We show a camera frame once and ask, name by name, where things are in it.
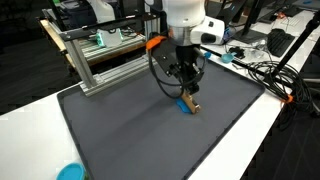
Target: white table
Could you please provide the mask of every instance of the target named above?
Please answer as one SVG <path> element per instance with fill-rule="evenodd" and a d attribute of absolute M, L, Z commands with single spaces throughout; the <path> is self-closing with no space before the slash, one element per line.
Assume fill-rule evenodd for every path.
<path fill-rule="evenodd" d="M 289 33 L 296 33 L 294 35 L 304 30 L 312 13 L 302 12 L 298 16 L 301 18 L 300 24 L 288 28 Z M 279 22 L 274 25 L 274 28 L 285 27 Z M 255 30 L 263 29 L 265 33 L 270 28 L 271 25 L 261 23 L 254 27 Z M 297 70 L 301 69 L 317 40 L 320 31 L 317 29 L 315 32 L 289 61 Z M 207 47 L 224 52 L 223 47 Z M 217 57 L 213 56 L 211 60 L 222 64 Z M 236 70 L 231 64 L 222 65 L 246 75 L 244 70 Z M 81 162 L 56 96 L 57 93 L 0 116 L 0 179 L 53 180 L 67 164 Z M 280 110 L 280 101 L 265 92 L 230 129 L 190 179 L 240 179 Z"/>

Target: black mat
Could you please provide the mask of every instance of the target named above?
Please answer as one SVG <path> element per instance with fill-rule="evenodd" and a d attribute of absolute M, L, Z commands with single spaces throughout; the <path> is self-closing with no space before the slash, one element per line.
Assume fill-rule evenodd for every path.
<path fill-rule="evenodd" d="M 76 87 L 58 99 L 91 179 L 175 180 L 188 178 L 263 92 L 209 63 L 196 115 L 163 95 L 149 70 L 90 98 Z"/>

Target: orange clip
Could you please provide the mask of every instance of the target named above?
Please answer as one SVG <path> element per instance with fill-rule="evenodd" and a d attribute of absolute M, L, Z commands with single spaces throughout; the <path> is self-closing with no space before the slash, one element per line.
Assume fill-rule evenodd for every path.
<path fill-rule="evenodd" d="M 146 44 L 146 49 L 149 51 L 156 45 L 160 44 L 163 39 L 166 39 L 165 36 L 157 36 L 155 38 L 150 39 Z"/>
<path fill-rule="evenodd" d="M 282 99 L 281 102 L 285 103 L 285 104 L 289 104 L 293 102 L 293 96 L 291 96 L 290 94 L 288 94 L 288 100 L 284 100 Z"/>

